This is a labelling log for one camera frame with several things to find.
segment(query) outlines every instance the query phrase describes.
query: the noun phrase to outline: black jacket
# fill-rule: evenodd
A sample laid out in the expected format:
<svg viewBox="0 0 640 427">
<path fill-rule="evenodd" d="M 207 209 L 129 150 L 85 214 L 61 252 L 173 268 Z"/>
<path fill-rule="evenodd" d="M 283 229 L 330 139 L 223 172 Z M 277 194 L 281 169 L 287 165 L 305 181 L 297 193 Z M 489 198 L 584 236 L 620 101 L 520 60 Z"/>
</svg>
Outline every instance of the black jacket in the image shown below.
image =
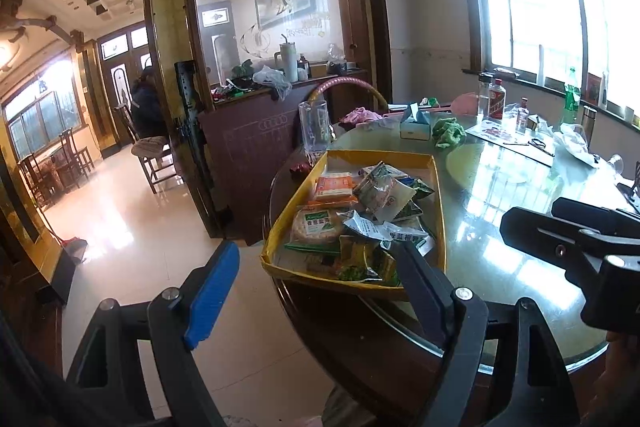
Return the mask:
<svg viewBox="0 0 640 427">
<path fill-rule="evenodd" d="M 166 136 L 169 133 L 160 111 L 156 86 L 140 81 L 131 88 L 131 120 L 141 138 Z"/>
</svg>

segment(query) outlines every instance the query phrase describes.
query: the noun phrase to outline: chair cushion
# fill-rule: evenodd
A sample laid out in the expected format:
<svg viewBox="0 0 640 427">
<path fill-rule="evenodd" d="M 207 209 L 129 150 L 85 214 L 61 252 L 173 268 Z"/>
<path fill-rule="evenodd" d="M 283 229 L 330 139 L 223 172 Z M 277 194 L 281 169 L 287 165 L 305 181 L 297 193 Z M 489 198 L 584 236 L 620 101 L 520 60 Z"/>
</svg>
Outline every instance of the chair cushion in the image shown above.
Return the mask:
<svg viewBox="0 0 640 427">
<path fill-rule="evenodd" d="M 168 143 L 169 140 L 164 136 L 143 138 L 133 144 L 131 154 L 139 158 L 158 158 L 162 156 L 162 150 Z"/>
</svg>

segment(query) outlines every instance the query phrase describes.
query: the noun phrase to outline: yellow tray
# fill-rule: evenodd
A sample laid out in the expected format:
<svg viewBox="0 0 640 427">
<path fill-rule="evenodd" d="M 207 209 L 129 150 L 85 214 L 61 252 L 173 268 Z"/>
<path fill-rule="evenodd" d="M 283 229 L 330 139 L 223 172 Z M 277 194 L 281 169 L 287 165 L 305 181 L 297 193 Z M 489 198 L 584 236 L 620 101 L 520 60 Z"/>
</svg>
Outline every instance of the yellow tray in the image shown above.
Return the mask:
<svg viewBox="0 0 640 427">
<path fill-rule="evenodd" d="M 335 167 L 331 169 L 332 171 L 336 169 L 339 170 L 340 168 L 345 170 L 345 165 L 351 166 L 351 170 L 353 170 L 354 168 L 376 165 L 381 161 L 401 169 L 409 175 L 412 174 L 412 170 L 421 171 L 419 174 L 414 173 L 414 175 L 420 175 L 420 177 L 434 189 L 434 194 L 427 199 L 430 200 L 430 211 L 434 214 L 434 216 L 430 217 L 431 225 L 434 228 L 433 232 L 436 234 L 434 238 L 436 246 L 434 248 L 434 258 L 432 253 L 428 255 L 432 263 L 444 271 L 447 266 L 447 247 L 444 232 L 444 218 L 442 216 L 442 202 L 440 201 L 440 184 L 438 183 L 438 172 L 433 156 L 389 151 L 329 150 L 320 158 L 274 223 L 269 237 L 262 248 L 261 255 L 262 267 L 267 273 L 276 279 L 295 281 L 327 290 L 355 293 L 370 298 L 383 298 L 397 301 L 408 300 L 402 287 L 388 287 L 351 281 L 323 279 L 316 275 L 278 266 L 275 262 L 278 249 L 282 248 L 282 244 L 288 240 L 291 223 L 298 211 L 298 207 L 304 205 L 309 200 L 318 178 L 325 171 L 328 164 Z"/>
</svg>

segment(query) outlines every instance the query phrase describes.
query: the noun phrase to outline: pink cloth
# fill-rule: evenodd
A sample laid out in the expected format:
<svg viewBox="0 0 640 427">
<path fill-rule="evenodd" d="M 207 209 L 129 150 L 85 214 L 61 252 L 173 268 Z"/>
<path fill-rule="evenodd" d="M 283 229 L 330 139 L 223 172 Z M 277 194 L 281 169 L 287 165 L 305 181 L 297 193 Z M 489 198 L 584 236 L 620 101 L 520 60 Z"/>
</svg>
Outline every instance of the pink cloth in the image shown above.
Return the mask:
<svg viewBox="0 0 640 427">
<path fill-rule="evenodd" d="M 378 113 L 365 109 L 364 107 L 354 109 L 347 116 L 340 119 L 342 123 L 353 124 L 375 122 L 376 120 L 382 120 L 382 117 Z"/>
</svg>

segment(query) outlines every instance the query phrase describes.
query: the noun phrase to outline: red label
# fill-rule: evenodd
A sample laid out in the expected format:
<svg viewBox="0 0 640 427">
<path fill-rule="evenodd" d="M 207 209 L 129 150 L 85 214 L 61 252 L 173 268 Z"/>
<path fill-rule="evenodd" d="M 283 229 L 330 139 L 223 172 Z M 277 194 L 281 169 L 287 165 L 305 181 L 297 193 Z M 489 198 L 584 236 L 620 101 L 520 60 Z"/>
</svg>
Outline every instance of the red label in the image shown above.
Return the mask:
<svg viewBox="0 0 640 427">
<path fill-rule="evenodd" d="M 489 118 L 502 120 L 504 110 L 504 91 L 491 91 L 489 94 Z"/>
</svg>

